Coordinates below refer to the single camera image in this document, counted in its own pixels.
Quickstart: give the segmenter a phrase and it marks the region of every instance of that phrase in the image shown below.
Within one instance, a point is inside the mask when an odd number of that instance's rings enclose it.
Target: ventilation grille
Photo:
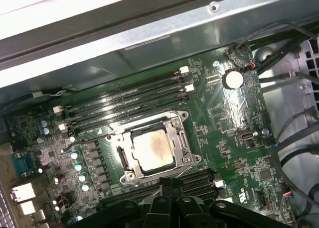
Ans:
[[[1,227],[14,228],[11,215],[4,200],[4,193],[0,188],[0,225]]]
[[[307,68],[311,76],[319,78],[319,48],[317,41],[309,40],[310,50],[305,52]],[[319,110],[319,85],[312,83],[317,109]]]

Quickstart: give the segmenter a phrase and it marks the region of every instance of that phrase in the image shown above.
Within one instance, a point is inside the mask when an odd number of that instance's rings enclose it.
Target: motherboard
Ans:
[[[239,54],[253,61],[248,45]],[[46,197],[37,207],[50,227],[141,202],[160,177],[180,178],[208,205],[227,200],[283,221],[258,75],[229,47],[16,112],[7,125],[20,180],[47,178],[34,193]],[[293,219],[288,202],[283,214]]]

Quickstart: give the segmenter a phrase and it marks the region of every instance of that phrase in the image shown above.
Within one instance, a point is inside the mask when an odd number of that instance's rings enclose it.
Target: cpu socket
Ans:
[[[169,111],[123,124],[107,137],[117,149],[123,185],[180,174],[201,161],[191,154],[183,122],[188,112]]]

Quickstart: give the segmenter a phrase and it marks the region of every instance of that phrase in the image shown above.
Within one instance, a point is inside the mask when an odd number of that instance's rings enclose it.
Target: green circuit board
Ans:
[[[240,53],[252,60],[249,46],[242,47]],[[176,93],[169,94],[165,89],[161,90],[161,93],[165,93],[164,96],[154,96],[152,89],[158,89],[156,79],[160,80],[162,88],[168,88],[172,79],[165,79],[164,76],[185,66],[188,67],[189,73],[183,83],[194,86],[193,91],[186,93],[187,97]],[[51,164],[50,169],[46,171],[46,176],[52,181],[47,187],[49,200],[61,192],[72,192],[74,203],[68,209],[71,214],[70,221],[67,220],[68,224],[76,216],[86,217],[94,213],[94,208],[101,199],[150,186],[156,182],[143,183],[138,188],[134,185],[123,185],[120,182],[124,174],[123,166],[117,147],[113,141],[106,139],[107,134],[111,134],[122,124],[165,111],[187,112],[189,115],[183,122],[184,131],[191,153],[200,156],[201,160],[185,171],[185,174],[207,168],[218,171],[227,184],[227,188],[220,192],[220,199],[227,199],[282,221],[279,206],[285,190],[281,177],[276,174],[269,161],[273,141],[270,120],[258,75],[247,68],[244,62],[231,56],[228,47],[225,47],[46,102],[7,118],[12,142],[15,144],[13,147],[16,148],[16,153],[31,154],[35,173],[41,165]],[[235,90],[225,88],[222,79],[227,71],[232,70],[240,71],[244,79],[243,85]],[[151,80],[154,80],[154,83],[147,84],[147,81]],[[129,107],[125,114],[122,111],[117,112],[116,109],[119,107],[111,105],[108,109],[113,113],[106,115],[109,116],[106,122],[101,120],[102,117],[95,120],[87,119],[94,117],[95,114],[90,107],[98,105],[97,101],[101,103],[102,100],[112,101],[131,96],[131,100],[127,100],[128,103],[138,105],[135,93],[139,91],[134,85],[142,85],[143,82],[143,91],[148,95],[148,100],[140,103],[143,104],[142,108],[139,107],[142,112]],[[111,95],[98,97],[105,93]],[[57,107],[62,108],[62,113],[69,111],[68,116],[57,115],[57,112],[53,111],[53,108]],[[80,118],[75,122],[74,117],[70,118],[70,115],[78,111],[84,119]],[[47,122],[49,134],[44,135],[41,121]],[[73,124],[72,133],[67,137],[63,136],[59,129],[59,125],[65,124]],[[68,149],[71,144],[70,137],[75,140],[75,145]],[[78,144],[79,141],[96,137],[102,138],[97,142]],[[95,167],[90,158],[90,149],[94,146],[101,150],[101,162],[107,172],[107,180],[103,181],[103,186],[95,182],[98,174],[95,174]],[[75,160],[70,157],[70,153],[74,151],[80,153]],[[85,164],[81,173],[88,174],[87,181],[92,184],[92,188],[87,192],[81,189],[82,183],[78,179],[80,172],[74,169],[76,163],[81,163],[82,166]],[[57,173],[63,173],[66,178],[59,184],[53,182],[53,177]],[[53,212],[59,222],[62,214],[54,210]],[[285,204],[284,214],[286,219],[292,219],[288,203]]]

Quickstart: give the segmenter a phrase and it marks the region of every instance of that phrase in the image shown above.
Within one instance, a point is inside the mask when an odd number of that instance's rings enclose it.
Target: chip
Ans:
[[[55,154],[54,154],[53,151],[50,151],[50,152],[48,153],[48,155],[49,155],[49,157],[55,157]]]
[[[134,137],[135,159],[143,171],[150,171],[174,162],[171,152],[172,145],[163,129],[144,133]]]
[[[269,169],[260,171],[259,175],[260,175],[261,180],[266,180],[266,179],[269,179],[271,177],[271,173],[270,173]]]

